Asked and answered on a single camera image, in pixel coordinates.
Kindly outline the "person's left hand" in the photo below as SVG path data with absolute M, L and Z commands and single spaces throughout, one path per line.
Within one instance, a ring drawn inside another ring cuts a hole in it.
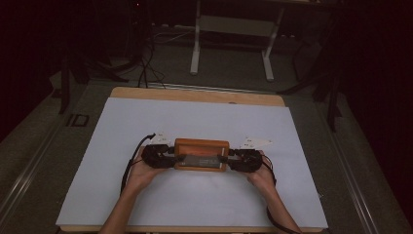
M 145 189 L 157 175 L 165 171 L 166 169 L 154 169 L 148 166 L 143 161 L 141 152 L 138 152 L 136 158 L 132 161 L 125 191 L 137 195 Z

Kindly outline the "person's right hand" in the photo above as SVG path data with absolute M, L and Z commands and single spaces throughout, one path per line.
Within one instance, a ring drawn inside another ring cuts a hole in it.
M 261 157 L 263 160 L 261 167 L 256 172 L 244 173 L 244 175 L 246 176 L 246 179 L 259 191 L 259 193 L 263 197 L 267 198 L 277 192 L 276 180 L 270 161 L 263 154 Z

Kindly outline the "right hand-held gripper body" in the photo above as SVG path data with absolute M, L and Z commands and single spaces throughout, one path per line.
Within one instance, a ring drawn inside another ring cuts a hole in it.
M 243 173 L 253 173 L 256 172 L 262 165 L 263 160 L 261 155 L 264 156 L 265 153 L 261 150 L 262 146 L 270 145 L 272 141 L 270 139 L 262 139 L 256 137 L 246 137 L 237 149 L 235 156 L 228 156 L 231 159 L 236 161 L 228 164 L 231 170 Z

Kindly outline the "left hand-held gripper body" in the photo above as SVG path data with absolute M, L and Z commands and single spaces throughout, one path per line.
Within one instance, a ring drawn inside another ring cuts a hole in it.
M 168 154 L 168 148 L 170 146 L 165 143 L 155 143 L 147 144 L 142 147 L 141 159 L 145 164 L 154 169 L 168 169 L 173 168 L 174 163 L 170 160 L 174 154 Z

